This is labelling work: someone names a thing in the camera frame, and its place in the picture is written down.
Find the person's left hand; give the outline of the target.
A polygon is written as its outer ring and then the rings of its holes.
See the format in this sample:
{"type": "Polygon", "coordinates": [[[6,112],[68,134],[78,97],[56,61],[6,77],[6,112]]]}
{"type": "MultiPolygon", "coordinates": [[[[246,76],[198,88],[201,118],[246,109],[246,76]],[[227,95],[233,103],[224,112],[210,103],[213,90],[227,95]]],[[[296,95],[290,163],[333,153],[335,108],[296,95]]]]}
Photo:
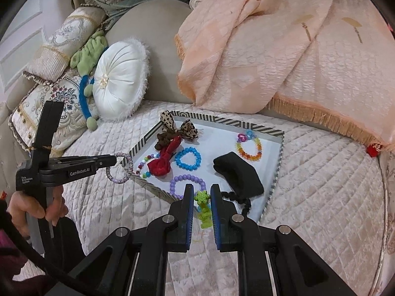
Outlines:
{"type": "Polygon", "coordinates": [[[28,196],[22,191],[13,193],[7,212],[11,215],[12,223],[24,238],[29,237],[26,214],[36,219],[45,218],[53,226],[56,226],[59,219],[68,214],[68,207],[65,205],[63,192],[63,186],[54,187],[52,203],[46,209],[34,197],[28,196]]]}

